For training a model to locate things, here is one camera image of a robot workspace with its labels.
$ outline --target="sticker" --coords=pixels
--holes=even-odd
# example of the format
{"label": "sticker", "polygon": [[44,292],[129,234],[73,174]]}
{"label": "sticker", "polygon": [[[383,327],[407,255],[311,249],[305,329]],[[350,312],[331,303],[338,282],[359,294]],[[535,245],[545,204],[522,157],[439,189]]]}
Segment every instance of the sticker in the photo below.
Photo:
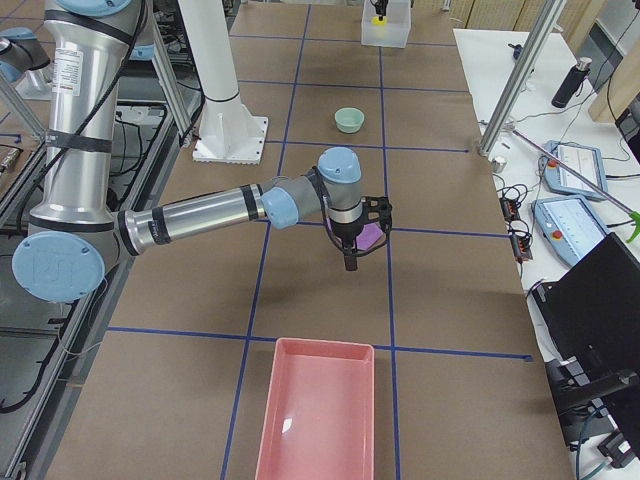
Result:
{"label": "sticker", "polygon": [[53,93],[80,95],[82,81],[82,57],[84,53],[56,48],[53,62]]}

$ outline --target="green clip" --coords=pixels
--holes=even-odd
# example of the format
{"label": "green clip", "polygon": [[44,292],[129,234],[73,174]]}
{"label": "green clip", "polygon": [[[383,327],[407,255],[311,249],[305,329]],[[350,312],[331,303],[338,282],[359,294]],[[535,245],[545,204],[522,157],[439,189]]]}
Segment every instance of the green clip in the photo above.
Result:
{"label": "green clip", "polygon": [[633,242],[633,240],[640,235],[640,213],[638,212],[631,212],[629,214],[629,216],[631,217],[632,220],[634,220],[636,222],[636,229],[633,231],[633,235],[631,235],[631,238],[629,240],[627,240],[627,243],[631,243]]}

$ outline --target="white device with blue border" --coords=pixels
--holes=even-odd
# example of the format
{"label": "white device with blue border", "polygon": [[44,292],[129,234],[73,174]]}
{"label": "white device with blue border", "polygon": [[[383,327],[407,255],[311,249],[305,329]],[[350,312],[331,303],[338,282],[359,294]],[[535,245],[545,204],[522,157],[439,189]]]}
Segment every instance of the white device with blue border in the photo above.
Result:
{"label": "white device with blue border", "polygon": [[[558,159],[573,168],[585,178],[598,185],[605,192],[607,189],[607,177],[602,163],[600,149],[578,145],[577,143],[560,143],[550,140],[545,144],[545,149],[554,154]],[[567,170],[553,161],[549,161],[544,168],[544,180],[549,190],[563,194],[581,194],[589,200],[604,200],[602,195],[591,190],[582,180],[569,173]]]}
{"label": "white device with blue border", "polygon": [[536,200],[533,213],[553,250],[571,267],[609,234],[582,195]]}

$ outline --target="blue joint cap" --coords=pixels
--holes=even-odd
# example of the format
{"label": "blue joint cap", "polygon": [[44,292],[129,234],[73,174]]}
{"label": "blue joint cap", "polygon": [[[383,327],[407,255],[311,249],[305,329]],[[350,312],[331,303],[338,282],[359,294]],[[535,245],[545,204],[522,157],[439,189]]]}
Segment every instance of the blue joint cap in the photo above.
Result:
{"label": "blue joint cap", "polygon": [[131,60],[147,61],[153,60],[153,56],[156,54],[156,47],[151,45],[139,45],[131,52]]}
{"label": "blue joint cap", "polygon": [[4,78],[6,78],[9,83],[17,81],[22,76],[20,70],[7,62],[0,62],[0,73],[4,75]]}
{"label": "blue joint cap", "polygon": [[285,189],[280,187],[272,188],[262,195],[262,204],[271,224],[278,230],[298,223],[300,218],[298,206]]}
{"label": "blue joint cap", "polygon": [[35,33],[26,27],[14,27],[7,28],[0,32],[0,37],[4,37],[7,40],[37,40]]}
{"label": "blue joint cap", "polygon": [[133,0],[56,0],[58,5],[71,13],[85,17],[106,17],[118,13]]}
{"label": "blue joint cap", "polygon": [[86,240],[66,232],[25,238],[11,266],[18,283],[49,302],[72,302],[94,291],[105,274],[102,256]]}
{"label": "blue joint cap", "polygon": [[318,170],[324,178],[333,183],[356,183],[362,178],[356,152],[345,147],[325,150],[318,160]]}

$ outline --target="red plastic tray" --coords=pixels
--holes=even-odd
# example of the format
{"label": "red plastic tray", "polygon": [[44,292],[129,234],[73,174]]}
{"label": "red plastic tray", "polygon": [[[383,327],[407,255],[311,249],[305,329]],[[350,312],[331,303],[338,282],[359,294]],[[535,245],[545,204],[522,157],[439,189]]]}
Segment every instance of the red plastic tray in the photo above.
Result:
{"label": "red plastic tray", "polygon": [[276,343],[256,480],[372,480],[371,345]]}

